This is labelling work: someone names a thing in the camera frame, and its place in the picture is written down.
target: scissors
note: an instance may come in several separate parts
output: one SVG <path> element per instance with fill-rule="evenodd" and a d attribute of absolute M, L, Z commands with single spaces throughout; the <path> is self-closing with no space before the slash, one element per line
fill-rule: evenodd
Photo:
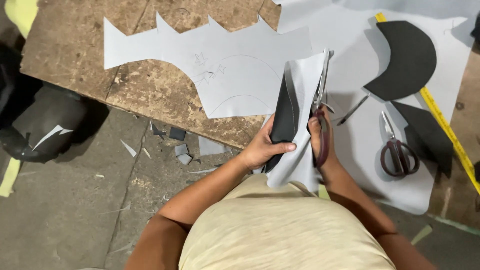
<path fill-rule="evenodd" d="M 380 155 L 380 162 L 382 164 L 382 169 L 388 175 L 391 175 L 391 176 L 401 177 L 401 176 L 406 176 L 412 173 L 416 173 L 420 167 L 419 157 L 417 156 L 417 154 L 415 154 L 412 148 L 410 148 L 408 145 L 406 145 L 405 143 L 395 138 L 395 133 L 393 132 L 392 125 L 390 124 L 390 121 L 388 120 L 387 115 L 383 111 L 382 111 L 382 116 L 384 119 L 385 131 L 388 136 L 387 144 L 382 149 L 382 152 Z M 392 161 L 395 168 L 393 172 L 388 169 L 385 162 L 385 154 L 387 150 L 390 150 L 390 155 L 392 156 Z M 409 155 L 413 157 L 415 161 L 412 169 L 410 168 L 410 164 L 409 164 L 409 159 L 408 159 Z"/>
<path fill-rule="evenodd" d="M 318 170 L 320 170 L 320 167 L 327 160 L 328 150 L 330 146 L 329 144 L 330 125 L 325 119 L 325 113 L 322 110 L 322 106 L 327 106 L 327 108 L 333 112 L 330 106 L 322 102 L 322 98 L 324 97 L 324 92 L 325 92 L 325 82 L 327 80 L 328 62 L 330 60 L 330 51 L 327 48 L 325 48 L 324 52 L 325 52 L 324 69 L 322 70 L 322 74 L 320 75 L 320 80 L 318 82 L 315 95 L 313 96 L 312 107 L 311 107 L 312 116 L 318 119 L 318 122 L 320 123 L 320 126 L 321 126 L 321 131 L 320 131 L 320 147 L 321 148 L 315 163 L 315 166 Z"/>

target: person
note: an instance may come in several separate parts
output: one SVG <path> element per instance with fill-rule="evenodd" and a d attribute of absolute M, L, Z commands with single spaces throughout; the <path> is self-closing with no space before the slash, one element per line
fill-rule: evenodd
<path fill-rule="evenodd" d="M 271 143 L 272 124 L 270 117 L 239 155 L 166 202 L 125 270 L 435 269 L 342 167 L 333 140 L 320 169 L 331 200 L 297 182 L 270 189 L 265 174 L 244 179 L 273 155 L 295 150 Z M 317 156 L 320 124 L 312 118 L 308 127 Z"/>

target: curved black foam piece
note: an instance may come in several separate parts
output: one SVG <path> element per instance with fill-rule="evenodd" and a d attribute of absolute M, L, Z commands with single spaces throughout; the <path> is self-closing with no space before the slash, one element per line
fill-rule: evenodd
<path fill-rule="evenodd" d="M 295 87 L 291 78 L 290 70 L 285 68 L 278 93 L 275 116 L 273 119 L 270 140 L 273 144 L 291 143 L 297 134 L 300 108 L 295 94 Z M 280 161 L 283 154 L 274 155 L 266 164 L 265 172 L 271 171 Z"/>
<path fill-rule="evenodd" d="M 438 164 L 438 170 L 450 178 L 452 175 L 453 144 L 427 110 L 392 101 L 393 106 L 405 118 L 407 144 L 421 158 Z"/>
<path fill-rule="evenodd" d="M 377 23 L 390 46 L 387 69 L 364 88 L 390 101 L 417 93 L 430 80 L 437 65 L 432 40 L 407 21 Z"/>

